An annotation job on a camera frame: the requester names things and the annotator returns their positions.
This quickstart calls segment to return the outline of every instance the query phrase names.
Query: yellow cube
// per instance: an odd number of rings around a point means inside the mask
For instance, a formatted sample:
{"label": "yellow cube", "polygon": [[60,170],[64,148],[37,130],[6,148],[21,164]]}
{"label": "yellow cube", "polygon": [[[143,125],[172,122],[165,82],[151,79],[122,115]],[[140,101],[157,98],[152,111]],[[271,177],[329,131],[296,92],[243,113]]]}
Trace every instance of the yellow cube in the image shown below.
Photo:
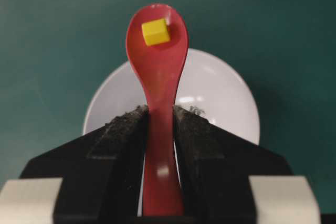
{"label": "yellow cube", "polygon": [[166,21],[164,18],[143,23],[142,35],[147,46],[170,41]]}

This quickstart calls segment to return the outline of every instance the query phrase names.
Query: spoon handle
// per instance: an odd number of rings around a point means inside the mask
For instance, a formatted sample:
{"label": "spoon handle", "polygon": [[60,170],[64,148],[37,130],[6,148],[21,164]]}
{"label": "spoon handle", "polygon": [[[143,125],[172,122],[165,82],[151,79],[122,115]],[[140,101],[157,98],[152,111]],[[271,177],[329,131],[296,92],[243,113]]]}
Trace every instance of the spoon handle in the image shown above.
{"label": "spoon handle", "polygon": [[173,145],[173,107],[151,110],[146,145],[143,215],[182,215],[183,203]]}

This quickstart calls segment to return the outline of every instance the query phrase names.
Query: white bowl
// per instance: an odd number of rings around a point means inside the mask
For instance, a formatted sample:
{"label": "white bowl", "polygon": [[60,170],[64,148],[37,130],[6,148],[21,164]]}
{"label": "white bowl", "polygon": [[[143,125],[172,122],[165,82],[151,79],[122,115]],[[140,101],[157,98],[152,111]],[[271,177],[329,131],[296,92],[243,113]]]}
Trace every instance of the white bowl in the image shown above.
{"label": "white bowl", "polygon": [[[196,106],[210,123],[252,143],[259,143],[260,125],[255,100],[242,77],[227,63],[189,48],[176,95],[185,109]],[[146,104],[142,87],[127,61],[102,83],[87,109],[83,134],[117,115]]]}

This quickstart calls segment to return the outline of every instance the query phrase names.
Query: spoon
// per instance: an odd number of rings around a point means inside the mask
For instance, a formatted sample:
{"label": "spoon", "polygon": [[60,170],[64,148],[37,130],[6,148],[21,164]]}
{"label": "spoon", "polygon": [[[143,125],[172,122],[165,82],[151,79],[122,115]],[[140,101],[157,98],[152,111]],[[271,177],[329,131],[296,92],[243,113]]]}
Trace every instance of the spoon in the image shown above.
{"label": "spoon", "polygon": [[[147,46],[141,24],[160,18],[165,19],[171,40]],[[150,115],[143,183],[144,216],[183,214],[173,145],[173,105],[187,49],[187,29],[171,6],[145,6],[132,18],[126,51],[142,84]]]}

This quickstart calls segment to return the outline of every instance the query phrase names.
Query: green background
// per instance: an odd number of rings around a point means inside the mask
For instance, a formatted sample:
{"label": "green background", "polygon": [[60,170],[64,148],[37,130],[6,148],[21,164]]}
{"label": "green background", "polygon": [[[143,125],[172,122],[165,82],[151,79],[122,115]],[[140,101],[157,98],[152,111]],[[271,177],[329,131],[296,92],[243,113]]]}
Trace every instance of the green background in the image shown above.
{"label": "green background", "polygon": [[190,47],[243,76],[261,145],[336,212],[335,0],[0,0],[0,186],[81,134],[92,95],[127,60],[132,15],[153,2],[180,12]]}

